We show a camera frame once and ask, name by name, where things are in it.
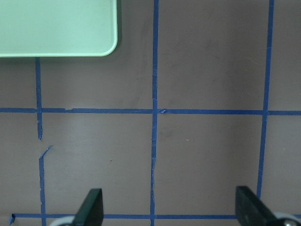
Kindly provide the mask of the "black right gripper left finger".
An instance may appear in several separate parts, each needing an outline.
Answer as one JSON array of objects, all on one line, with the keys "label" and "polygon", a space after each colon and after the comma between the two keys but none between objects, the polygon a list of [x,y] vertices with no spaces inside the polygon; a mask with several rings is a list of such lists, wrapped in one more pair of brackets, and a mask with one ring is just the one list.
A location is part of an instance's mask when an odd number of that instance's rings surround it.
[{"label": "black right gripper left finger", "polygon": [[74,226],[101,226],[103,223],[103,194],[101,188],[91,189],[73,220]]}]

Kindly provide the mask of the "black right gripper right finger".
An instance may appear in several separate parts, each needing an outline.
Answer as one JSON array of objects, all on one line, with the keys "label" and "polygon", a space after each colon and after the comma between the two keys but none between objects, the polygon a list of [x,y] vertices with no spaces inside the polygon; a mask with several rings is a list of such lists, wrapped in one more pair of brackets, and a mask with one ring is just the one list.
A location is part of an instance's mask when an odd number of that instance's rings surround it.
[{"label": "black right gripper right finger", "polygon": [[235,215],[241,226],[270,226],[275,215],[247,186],[237,186]]}]

